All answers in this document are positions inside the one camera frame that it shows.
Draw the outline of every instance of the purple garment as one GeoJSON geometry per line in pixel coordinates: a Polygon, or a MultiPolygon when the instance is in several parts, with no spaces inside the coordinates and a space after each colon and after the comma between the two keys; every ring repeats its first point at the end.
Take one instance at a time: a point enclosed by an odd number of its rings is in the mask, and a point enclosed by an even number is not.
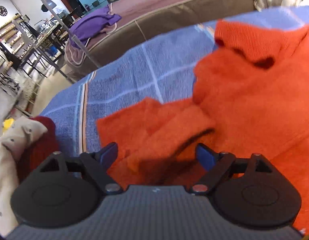
{"type": "MultiPolygon", "coordinates": [[[[121,20],[121,16],[117,14],[108,14],[109,5],[104,8],[96,9],[91,14],[78,20],[71,28],[71,32],[76,35],[85,45],[89,38],[98,35],[105,27],[114,25],[121,20]]],[[[79,48],[77,44],[70,39],[73,47],[79,48]]]]}

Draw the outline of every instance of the wall clock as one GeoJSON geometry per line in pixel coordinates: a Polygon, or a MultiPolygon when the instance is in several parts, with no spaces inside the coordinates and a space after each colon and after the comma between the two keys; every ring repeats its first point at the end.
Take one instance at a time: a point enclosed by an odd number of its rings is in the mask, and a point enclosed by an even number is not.
{"type": "Polygon", "coordinates": [[[7,14],[8,14],[7,9],[3,6],[0,6],[0,15],[1,16],[7,16],[7,14]]]}

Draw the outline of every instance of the blue plaid cloth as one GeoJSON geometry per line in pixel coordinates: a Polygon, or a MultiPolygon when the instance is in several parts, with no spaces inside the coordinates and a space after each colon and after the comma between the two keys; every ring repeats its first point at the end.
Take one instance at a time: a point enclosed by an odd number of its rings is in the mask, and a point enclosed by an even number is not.
{"type": "MultiPolygon", "coordinates": [[[[309,7],[271,8],[226,20],[293,30],[309,24],[309,7]]],[[[80,154],[79,114],[84,87],[88,87],[85,129],[88,152],[101,148],[97,119],[145,97],[162,103],[191,97],[195,82],[193,67],[217,48],[213,38],[215,26],[216,21],[211,21],[159,35],[59,92],[41,115],[55,122],[61,150],[72,156],[80,154]]]]}

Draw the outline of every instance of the gray ribbed surface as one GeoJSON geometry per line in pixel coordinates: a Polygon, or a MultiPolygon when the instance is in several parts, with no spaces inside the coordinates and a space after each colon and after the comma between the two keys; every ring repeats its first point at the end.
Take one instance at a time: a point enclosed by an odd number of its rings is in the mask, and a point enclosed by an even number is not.
{"type": "Polygon", "coordinates": [[[86,220],[59,229],[21,225],[8,240],[299,240],[292,228],[254,231],[237,227],[215,212],[208,199],[183,187],[130,186],[106,197],[86,220]]]}

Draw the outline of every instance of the beige floor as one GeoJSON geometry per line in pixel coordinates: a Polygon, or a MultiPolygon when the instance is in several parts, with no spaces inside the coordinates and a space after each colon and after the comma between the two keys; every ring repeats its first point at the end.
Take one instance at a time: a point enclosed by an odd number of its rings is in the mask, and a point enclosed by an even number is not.
{"type": "MultiPolygon", "coordinates": [[[[66,65],[61,70],[66,74],[71,72],[71,70],[66,65]]],[[[56,72],[55,74],[45,78],[40,84],[35,105],[31,113],[32,116],[39,115],[57,93],[70,86],[71,83],[66,80],[59,72],[56,72]]]]}

